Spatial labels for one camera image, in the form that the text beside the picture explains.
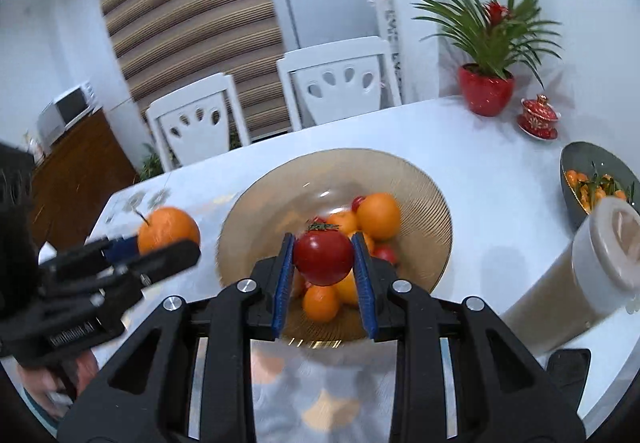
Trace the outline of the left hand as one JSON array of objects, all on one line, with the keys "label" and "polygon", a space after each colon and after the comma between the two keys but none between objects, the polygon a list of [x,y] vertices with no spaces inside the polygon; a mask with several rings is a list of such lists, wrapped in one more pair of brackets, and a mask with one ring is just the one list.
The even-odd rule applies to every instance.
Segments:
[{"label": "left hand", "polygon": [[[96,377],[100,370],[98,361],[91,351],[82,353],[76,359],[76,389],[80,394],[87,388],[89,382]],[[50,416],[63,417],[66,408],[61,403],[53,402],[50,398],[52,393],[65,388],[64,383],[58,376],[52,374],[46,367],[24,368],[17,365],[17,373],[20,376],[23,388],[37,405],[42,407]]]}]

